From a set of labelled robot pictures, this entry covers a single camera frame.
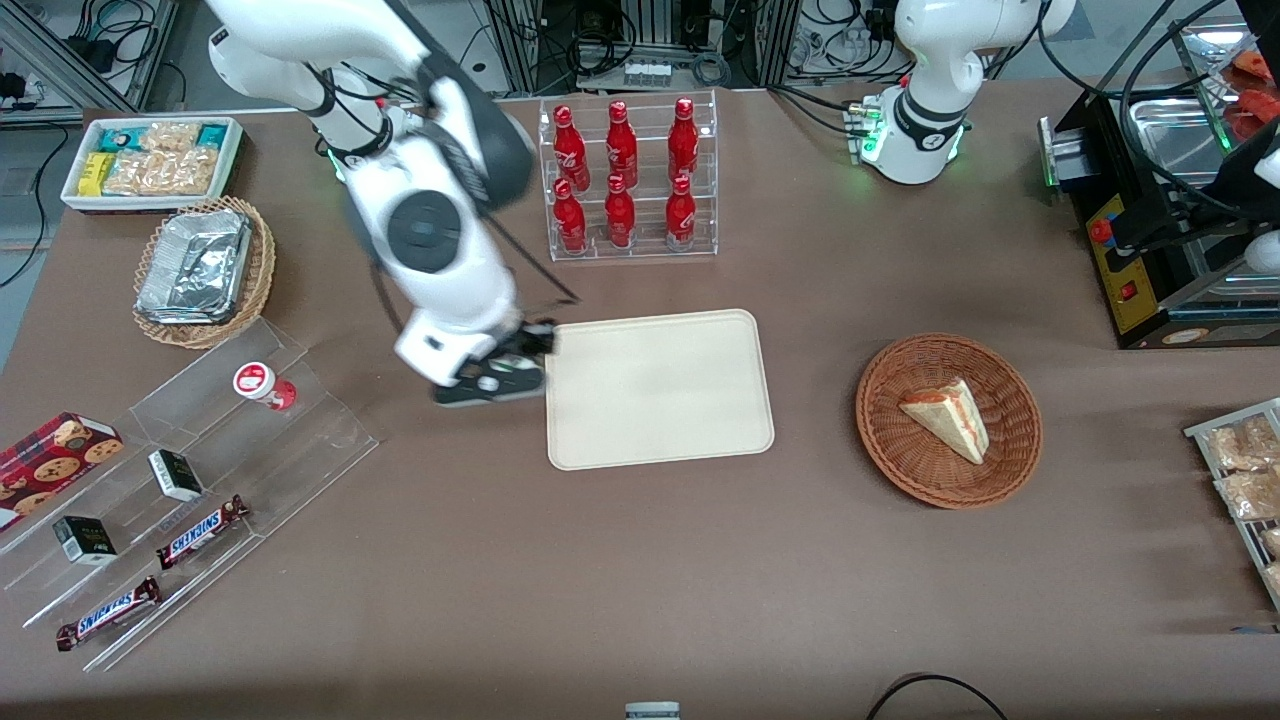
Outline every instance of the red button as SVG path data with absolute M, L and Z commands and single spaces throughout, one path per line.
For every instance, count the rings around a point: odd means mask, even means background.
M 1106 218 L 1089 223 L 1089 240 L 1097 242 L 1098 245 L 1111 240 L 1114 234 L 1115 233 L 1111 232 L 1111 220 L 1107 220 Z

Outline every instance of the brown wicker basket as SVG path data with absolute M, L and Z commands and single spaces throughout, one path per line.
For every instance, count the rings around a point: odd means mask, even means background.
M 239 309 L 236 311 L 236 316 L 223 325 L 161 325 L 133 313 L 133 319 L 151 340 L 189 350 L 207 350 L 238 334 L 261 315 L 262 307 L 266 306 L 266 296 L 271 292 L 271 273 L 275 270 L 275 238 L 271 237 L 271 228 L 266 227 L 262 215 L 252 205 L 236 197 L 219 197 L 183 208 L 172 217 L 214 210 L 236 210 L 253 220 L 253 237 L 250 240 L 248 265 L 244 268 L 244 279 L 241 284 Z M 151 242 L 147 242 L 146 250 L 142 251 L 142 261 L 138 263 L 138 269 L 133 273 L 134 292 L 142 290 L 142 281 L 146 279 L 147 269 L 151 268 L 151 256 L 156 250 L 160 227 L 151 233 Z
M 991 447 L 974 465 L 899 409 L 904 396 L 964 378 Z M 924 502 L 955 510 L 1009 498 L 1036 471 L 1043 446 L 1039 409 L 1009 363 L 952 334 L 919 334 L 882 350 L 863 372 L 854 400 L 858 432 L 876 465 Z

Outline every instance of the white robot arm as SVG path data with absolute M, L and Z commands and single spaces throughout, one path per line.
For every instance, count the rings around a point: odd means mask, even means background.
M 893 28 L 915 54 L 915 69 L 905 88 L 864 100 L 870 136 L 860 160 L 904 184 L 938 177 L 982 87 L 975 50 L 1018 45 L 1039 22 L 1053 35 L 1074 9 L 1075 0 L 901 0 Z
M 525 325 L 515 283 L 479 214 L 524 193 L 529 137 L 398 1 L 206 0 L 209 40 L 234 90 L 311 118 L 344 165 L 371 252 L 415 310 L 397 354 L 466 405 L 536 393 L 547 325 Z M 344 60 L 378 58 L 415 78 L 426 119 L 375 101 Z

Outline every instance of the coca-cola bottle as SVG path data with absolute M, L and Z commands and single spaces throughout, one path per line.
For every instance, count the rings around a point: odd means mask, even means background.
M 631 247 L 636 234 L 636 204 L 627 192 L 621 173 L 609 176 L 609 196 L 604 200 L 604 214 L 609 218 L 609 242 L 618 250 Z
M 586 169 L 582 133 L 573 127 L 573 111 L 568 105 L 558 105 L 552 117 L 556 119 L 556 164 L 561 177 L 572 183 L 575 192 L 586 192 L 591 187 L 591 172 Z
M 559 228 L 561 245 L 570 255 L 586 252 L 586 215 L 582 205 L 573 197 L 573 188 L 564 178 L 556 178 L 552 186 L 556 192 L 556 204 L 552 205 L 552 214 L 556 215 L 556 227 Z
M 609 102 L 609 135 L 604 146 L 609 152 L 609 172 L 621 174 L 627 187 L 635 187 L 640 181 L 636 131 L 627 120 L 627 104 L 621 100 Z
M 667 247 L 684 252 L 694 245 L 694 213 L 698 206 L 689 195 L 689 176 L 681 173 L 671 183 L 667 199 Z
M 681 173 L 694 176 L 698 169 L 698 126 L 694 124 L 694 101 L 689 97 L 676 100 L 676 122 L 667 136 L 667 176 L 672 182 Z

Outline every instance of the snickers bar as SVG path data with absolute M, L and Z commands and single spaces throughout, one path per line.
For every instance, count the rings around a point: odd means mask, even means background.
M 212 539 L 214 536 L 225 530 L 232 523 L 244 515 L 248 515 L 248 506 L 244 505 L 238 495 L 232 496 L 218 510 L 214 510 L 207 518 L 196 523 L 195 528 L 182 533 L 166 547 L 156 551 L 156 556 L 160 557 L 160 569 L 168 570 L 173 568 L 182 559 L 193 553 L 200 546 Z
M 142 584 L 120 597 L 99 607 L 92 614 L 81 618 L 79 623 L 68 623 L 58 629 L 58 650 L 68 651 L 88 639 L 102 628 L 119 623 L 125 615 L 150 603 L 160 605 L 160 585 L 155 578 L 142 580 Z

